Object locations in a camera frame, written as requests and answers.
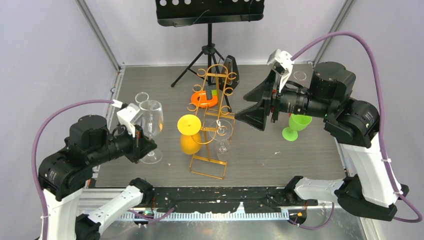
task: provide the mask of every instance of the gold metal rack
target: gold metal rack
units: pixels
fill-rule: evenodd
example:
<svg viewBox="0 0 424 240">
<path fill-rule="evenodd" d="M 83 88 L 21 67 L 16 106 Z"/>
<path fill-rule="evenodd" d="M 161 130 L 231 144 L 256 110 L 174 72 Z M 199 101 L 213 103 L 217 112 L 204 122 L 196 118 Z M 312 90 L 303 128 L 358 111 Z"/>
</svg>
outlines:
<svg viewBox="0 0 424 240">
<path fill-rule="evenodd" d="M 209 72 L 215 66 L 223 67 L 223 69 L 225 70 L 224 73 L 212 73 L 212 72 Z M 203 138 L 204 138 L 203 141 L 204 142 L 198 142 L 198 141 L 196 141 L 193 138 L 193 136 L 191 136 L 191 138 L 192 138 L 192 140 L 194 142 L 196 142 L 197 144 L 200 144 L 202 146 L 206 146 L 207 156 L 206 157 L 205 156 L 199 156 L 199 155 L 196 155 L 196 153 L 193 154 L 192 157 L 191 157 L 191 162 L 190 162 L 189 168 L 190 168 L 190 172 L 193 173 L 193 174 L 199 174 L 199 175 L 203 175 L 203 176 L 207 176 L 207 177 L 211 177 L 211 178 L 223 180 L 225 178 L 225 174 L 226 174 L 226 171 L 227 171 L 227 164 L 228 163 L 226 161 L 220 161 L 220 160 L 212 159 L 212 157 L 211 157 L 211 149 L 210 149 L 209 144 L 214 139 L 212 138 L 212 139 L 209 140 L 208 133 L 207 132 L 215 132 L 215 134 L 217 134 L 217 129 L 216 128 L 213 128 L 213 127 L 206 127 L 205 126 L 205 120 L 206 120 L 206 117 L 207 116 L 216 117 L 217 120 L 219 120 L 220 118 L 231 119 L 232 120 L 232 131 L 231 131 L 231 136 L 229 137 L 229 141 L 231 143 L 231 138 L 233 136 L 234 127 L 235 127 L 235 124 L 236 124 L 235 113 L 231 113 L 231 112 L 228 112 L 228 111 L 223 111 L 223 109 L 225 109 L 225 108 L 227 110 L 230 108 L 227 105 L 223 105 L 223 99 L 224 99 L 224 96 L 230 96 L 230 95 L 233 94 L 234 89 L 231 88 L 231 87 L 226 87 L 226 86 L 227 86 L 227 81 L 228 80 L 234 80 L 236 78 L 235 76 L 234 77 L 230 77 L 230 75 L 236 75 L 236 73 L 235 72 L 229 72 L 228 71 L 228 68 L 225 67 L 222 64 L 214 64 L 214 65 L 208 67 L 207 70 L 204 70 L 203 68 L 201 68 L 199 70 L 201 70 L 201 71 L 204 72 L 203 75 L 201 75 L 199 73 L 197 74 L 199 77 L 204 78 L 203 85 L 200 86 L 199 84 L 196 84 L 196 85 L 194 85 L 194 87 L 201 87 L 200 88 L 200 92 L 202 92 L 203 89 L 204 89 L 204 87 L 205 87 L 205 83 L 207 82 L 208 77 L 215 77 L 216 94 L 217 94 L 217 97 L 218 97 L 219 106 L 218 106 L 218 109 L 209 108 L 207 106 L 206 109 L 205 109 L 205 111 L 204 111 L 203 120 L 202 120 L 202 126 L 200 128 L 200 131 L 203 132 Z M 221 97 L 220 97 L 220 94 L 219 94 L 219 91 L 220 91 L 220 78 L 224 78 L 225 79 L 224 86 L 222 88 L 223 91 L 222 91 Z M 200 100 L 199 100 L 199 103 L 197 105 L 195 105 L 192 102 L 190 104 L 191 105 L 194 105 L 196 108 L 195 109 L 190 109 L 189 107 L 187 107 L 187 109 L 189 111 L 191 111 L 191 112 L 195 112 L 194 115 L 197 116 L 198 113 L 199 113 Z M 222 166 L 224 166 L 224 173 L 223 173 L 222 176 L 215 176 L 215 175 L 210 175 L 210 174 L 203 173 L 203 172 L 194 171 L 194 170 L 192 170 L 192 165 L 193 165 L 193 161 L 194 160 L 200 160 L 200 161 L 205 161 L 205 162 L 209 162 L 209 163 L 213 163 L 213 164 L 222 165 Z"/>
</svg>

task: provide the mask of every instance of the white wall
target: white wall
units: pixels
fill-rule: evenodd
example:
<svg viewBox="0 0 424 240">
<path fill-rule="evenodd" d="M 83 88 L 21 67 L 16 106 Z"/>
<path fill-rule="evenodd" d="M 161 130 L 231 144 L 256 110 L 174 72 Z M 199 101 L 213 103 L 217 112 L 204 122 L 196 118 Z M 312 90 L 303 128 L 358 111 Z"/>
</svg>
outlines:
<svg viewBox="0 0 424 240">
<path fill-rule="evenodd" d="M 343 2 L 265 0 L 262 20 L 214 24 L 212 41 L 222 55 L 233 55 L 238 64 L 264 64 L 277 48 L 294 54 L 326 34 Z M 205 24 L 159 25 L 154 0 L 87 0 L 87 3 L 108 43 L 126 65 L 187 64 L 207 44 Z M 313 60 L 319 48 L 314 47 L 297 60 Z M 199 60 L 206 62 L 206 56 Z"/>
<path fill-rule="evenodd" d="M 0 4 L 0 239 L 40 236 L 41 204 L 32 182 L 31 148 L 42 122 L 66 105 L 106 99 L 116 73 L 74 0 L 6 0 Z M 64 146 L 86 105 L 47 126 L 38 163 Z"/>
<path fill-rule="evenodd" d="M 421 212 L 424 212 L 423 8 L 424 2 L 416 0 L 358 0 L 341 27 L 343 31 L 359 34 L 373 50 L 384 97 L 388 155 L 398 181 L 410 188 L 407 198 Z M 323 60 L 342 63 L 354 72 L 356 83 L 352 96 L 377 106 L 370 61 L 359 43 L 337 37 Z M 396 205 L 398 217 L 416 218 L 402 201 Z M 423 239 L 422 223 L 377 222 L 383 240 Z"/>
</svg>

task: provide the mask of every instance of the wine glass base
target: wine glass base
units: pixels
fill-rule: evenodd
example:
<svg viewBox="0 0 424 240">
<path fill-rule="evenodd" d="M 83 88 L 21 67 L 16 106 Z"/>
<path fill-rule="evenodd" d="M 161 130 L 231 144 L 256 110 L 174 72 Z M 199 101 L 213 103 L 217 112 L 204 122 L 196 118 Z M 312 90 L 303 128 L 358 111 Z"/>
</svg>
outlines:
<svg viewBox="0 0 424 240">
<path fill-rule="evenodd" d="M 282 137 L 287 141 L 293 142 L 298 139 L 298 136 L 298 132 L 291 129 L 290 127 L 286 127 L 282 130 Z"/>
<path fill-rule="evenodd" d="M 140 161 L 145 164 L 157 164 L 160 160 L 162 160 L 162 152 L 158 149 L 155 149 L 149 152 L 146 156 L 144 156 Z"/>
</svg>

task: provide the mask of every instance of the robotic arm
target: robotic arm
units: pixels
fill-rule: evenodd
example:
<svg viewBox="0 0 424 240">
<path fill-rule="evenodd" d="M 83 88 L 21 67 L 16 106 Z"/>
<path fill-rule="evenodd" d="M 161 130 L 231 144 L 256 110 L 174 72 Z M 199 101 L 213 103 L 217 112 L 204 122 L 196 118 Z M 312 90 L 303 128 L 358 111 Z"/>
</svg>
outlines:
<svg viewBox="0 0 424 240">
<path fill-rule="evenodd" d="M 46 157 L 38 180 L 49 213 L 48 240 L 98 240 L 104 230 L 128 209 L 150 203 L 154 196 L 148 182 L 136 178 L 116 198 L 89 214 L 76 217 L 78 200 L 93 167 L 125 156 L 132 163 L 157 148 L 137 124 L 140 108 L 122 103 L 117 112 L 119 125 L 112 133 L 106 119 L 99 115 L 81 117 L 69 129 L 65 147 Z"/>
<path fill-rule="evenodd" d="M 279 112 L 322 118 L 329 132 L 349 154 L 355 176 L 337 180 L 312 180 L 295 176 L 285 188 L 285 198 L 295 204 L 317 199 L 337 202 L 352 215 L 391 221 L 397 194 L 406 196 L 407 185 L 390 183 L 380 153 L 379 113 L 372 104 L 351 97 L 356 76 L 337 62 L 322 62 L 314 68 L 309 88 L 288 80 L 293 61 L 286 51 L 276 50 L 268 59 L 268 77 L 243 99 L 256 102 L 235 115 L 261 131 L 267 116 L 278 120 Z"/>
</svg>

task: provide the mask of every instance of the wood grain surface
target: wood grain surface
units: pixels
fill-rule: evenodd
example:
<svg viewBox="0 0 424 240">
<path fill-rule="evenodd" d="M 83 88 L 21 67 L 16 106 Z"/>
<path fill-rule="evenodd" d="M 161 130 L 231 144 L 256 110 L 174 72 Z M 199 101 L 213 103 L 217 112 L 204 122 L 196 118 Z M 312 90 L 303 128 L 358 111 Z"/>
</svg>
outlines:
<svg viewBox="0 0 424 240">
<path fill-rule="evenodd" d="M 313 118 L 312 123 L 299 132 L 298 139 L 289 142 L 282 137 L 283 128 L 289 125 L 289 115 L 283 112 L 280 113 L 276 123 L 269 122 L 268 118 L 263 132 L 244 122 L 236 122 L 224 180 L 190 173 L 189 164 L 192 156 L 181 152 L 181 134 L 177 130 L 177 121 L 181 116 L 190 113 L 187 106 L 193 94 L 193 85 L 202 84 L 202 80 L 187 72 L 174 88 L 170 87 L 184 68 L 161 66 L 125 69 L 118 97 L 120 101 L 134 103 L 137 93 L 147 92 L 151 100 L 162 103 L 164 128 L 154 140 L 163 153 L 163 159 L 156 164 L 142 162 L 134 164 L 122 157 L 105 163 L 100 167 L 97 187 L 124 187 L 130 180 L 138 177 L 146 179 L 156 187 L 220 187 L 285 186 L 295 175 L 321 180 L 339 179 L 345 176 L 335 140 L 324 131 L 323 120 Z M 241 65 L 238 69 L 240 84 L 229 97 L 233 112 L 252 105 L 251 102 L 243 100 L 243 95 L 261 83 L 269 73 L 266 65 Z M 309 86 L 312 74 L 310 65 L 296 64 L 293 72 L 306 73 L 306 80 L 297 82 Z M 117 123 L 115 116 L 112 126 Z M 215 144 L 211 145 L 212 156 L 216 156 L 214 146 Z M 224 167 L 195 161 L 193 170 L 222 175 Z"/>
</svg>

